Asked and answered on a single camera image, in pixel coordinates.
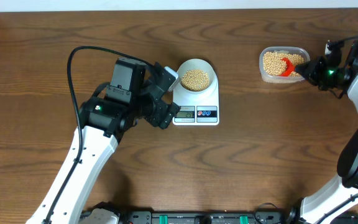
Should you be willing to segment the clear plastic container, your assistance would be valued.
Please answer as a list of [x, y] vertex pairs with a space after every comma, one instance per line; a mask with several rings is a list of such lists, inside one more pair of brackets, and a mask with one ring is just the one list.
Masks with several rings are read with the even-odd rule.
[[279, 83], [279, 84], [287, 84], [287, 83], [296, 83], [301, 82], [304, 80], [304, 78], [299, 75], [297, 77], [280, 77], [280, 76], [271, 76], [266, 73], [266, 71], [263, 68], [262, 64], [262, 57], [264, 53], [266, 52], [278, 52], [278, 53], [285, 53], [285, 54], [298, 54], [301, 55], [305, 62], [308, 62], [310, 60], [309, 53], [299, 47], [267, 47], [262, 51], [262, 53], [259, 56], [259, 68], [260, 73], [263, 81], [267, 83]]

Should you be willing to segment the soybeans in bowl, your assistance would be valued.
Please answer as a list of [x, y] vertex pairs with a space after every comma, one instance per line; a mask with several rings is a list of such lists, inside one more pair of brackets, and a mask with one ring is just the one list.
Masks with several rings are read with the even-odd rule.
[[203, 91], [209, 87], [208, 73], [200, 70], [188, 70], [181, 78], [181, 85], [189, 91]]

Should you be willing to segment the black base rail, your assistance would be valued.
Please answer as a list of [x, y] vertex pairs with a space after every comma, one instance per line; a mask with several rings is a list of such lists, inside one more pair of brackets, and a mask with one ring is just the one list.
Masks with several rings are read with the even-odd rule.
[[97, 208], [81, 215], [80, 224], [117, 223], [117, 224], [274, 224], [285, 223], [284, 215], [279, 212], [253, 213], [153, 213], [114, 212]]

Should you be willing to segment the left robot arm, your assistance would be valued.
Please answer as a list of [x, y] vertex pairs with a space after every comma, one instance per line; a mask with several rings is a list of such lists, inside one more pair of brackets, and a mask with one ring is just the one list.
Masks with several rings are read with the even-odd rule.
[[80, 223], [94, 183], [124, 133], [140, 119], [165, 129], [179, 112], [176, 103], [162, 99], [179, 81], [169, 67], [120, 58], [112, 80], [100, 84], [77, 108], [78, 127], [70, 150], [28, 223]]

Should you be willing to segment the pile of soybeans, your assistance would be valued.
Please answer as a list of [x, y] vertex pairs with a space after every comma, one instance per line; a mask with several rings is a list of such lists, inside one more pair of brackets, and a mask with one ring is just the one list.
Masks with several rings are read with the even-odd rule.
[[[271, 76], [280, 76], [280, 74], [286, 70], [285, 62], [281, 61], [284, 57], [288, 58], [294, 66], [305, 62], [305, 59], [298, 54], [266, 52], [262, 57], [262, 64], [266, 73]], [[294, 71], [289, 77], [297, 76], [299, 76], [299, 74]]]

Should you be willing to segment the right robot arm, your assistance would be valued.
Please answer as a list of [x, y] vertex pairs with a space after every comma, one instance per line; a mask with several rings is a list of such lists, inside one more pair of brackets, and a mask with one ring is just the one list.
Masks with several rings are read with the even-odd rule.
[[[320, 90], [337, 88], [347, 95], [358, 114], [358, 36], [346, 60], [342, 59], [345, 40], [326, 44], [325, 53], [315, 60], [297, 65], [295, 70]], [[336, 175], [316, 193], [301, 199], [289, 214], [289, 223], [331, 223], [358, 204], [358, 129], [342, 150]]]

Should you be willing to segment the white digital kitchen scale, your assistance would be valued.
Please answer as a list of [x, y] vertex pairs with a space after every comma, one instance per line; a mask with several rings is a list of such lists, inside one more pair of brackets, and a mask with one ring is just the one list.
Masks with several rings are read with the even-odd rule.
[[173, 118], [178, 126], [216, 126], [219, 124], [219, 85], [214, 91], [194, 93], [178, 84], [173, 91], [173, 102], [180, 111]]

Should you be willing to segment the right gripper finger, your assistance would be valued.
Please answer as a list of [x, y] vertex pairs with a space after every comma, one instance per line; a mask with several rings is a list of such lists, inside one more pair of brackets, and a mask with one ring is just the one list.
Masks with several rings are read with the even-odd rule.
[[312, 72], [306, 72], [306, 71], [300, 71], [297, 70], [297, 73], [299, 73], [307, 82], [312, 84], [313, 86], [318, 86], [319, 84], [319, 75], [312, 71]]
[[296, 72], [312, 72], [320, 70], [320, 59], [316, 58], [305, 63], [301, 63], [295, 66]]

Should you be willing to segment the red plastic measuring scoop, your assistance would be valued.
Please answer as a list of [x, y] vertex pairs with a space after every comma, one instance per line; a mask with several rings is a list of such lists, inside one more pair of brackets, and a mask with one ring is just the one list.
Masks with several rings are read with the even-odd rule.
[[284, 57], [281, 59], [281, 61], [285, 62], [286, 65], [286, 70], [284, 72], [282, 72], [280, 74], [281, 77], [289, 77], [294, 71], [295, 71], [295, 66], [294, 64], [291, 63], [291, 61]]

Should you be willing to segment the grey round bowl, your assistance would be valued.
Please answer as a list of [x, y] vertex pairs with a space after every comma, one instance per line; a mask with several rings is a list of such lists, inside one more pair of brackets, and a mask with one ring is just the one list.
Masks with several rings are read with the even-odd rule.
[[217, 84], [218, 84], [218, 78], [217, 78], [216, 72], [213, 70], [212, 66], [207, 61], [198, 59], [198, 58], [189, 59], [180, 65], [179, 69], [177, 70], [177, 74], [180, 77], [180, 86], [183, 87], [181, 85], [181, 78], [183, 77], [185, 72], [188, 70], [194, 70], [194, 69], [200, 69], [200, 70], [203, 70], [208, 73], [209, 87], [207, 87], [207, 89], [205, 89], [203, 91], [190, 91], [190, 92], [204, 93], [207, 90], [214, 91], [214, 89], [217, 87]]

